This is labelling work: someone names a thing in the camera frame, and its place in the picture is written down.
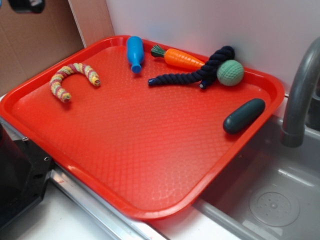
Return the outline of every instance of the red tray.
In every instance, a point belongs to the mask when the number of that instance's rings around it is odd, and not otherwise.
[[[275,77],[248,68],[233,87],[219,81],[206,90],[199,83],[149,87],[150,78],[186,70],[153,58],[156,43],[144,40],[142,71],[132,73],[128,37],[103,39],[26,81],[3,98],[0,115],[124,214],[163,218],[199,196],[285,93]],[[73,63],[93,67],[101,86],[92,86],[83,74],[70,75],[62,87],[72,101],[62,103],[49,81]],[[265,101],[262,115],[236,135],[225,133],[224,119],[253,98]]]

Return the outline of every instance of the dark blue rope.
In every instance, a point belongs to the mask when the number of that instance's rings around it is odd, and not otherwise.
[[[199,87],[206,89],[217,78],[218,67],[225,61],[235,58],[235,50],[231,46],[224,46],[212,54],[208,61],[196,71],[191,73],[163,74],[148,80],[149,86],[168,84],[193,84],[201,81]]]

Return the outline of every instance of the yarn ball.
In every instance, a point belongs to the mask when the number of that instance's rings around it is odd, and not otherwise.
[[[235,60],[227,60],[221,64],[216,72],[219,82],[226,86],[235,86],[244,77],[244,67]]]

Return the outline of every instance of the white wall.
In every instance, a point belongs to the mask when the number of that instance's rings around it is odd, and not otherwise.
[[[287,93],[307,48],[320,36],[320,0],[106,2],[116,35],[205,56],[231,45],[236,60],[279,78]]]

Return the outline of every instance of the faucet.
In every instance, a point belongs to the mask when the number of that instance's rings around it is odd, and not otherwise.
[[[296,148],[304,140],[305,125],[320,131],[320,37],[313,41],[299,65],[286,104],[280,140]]]

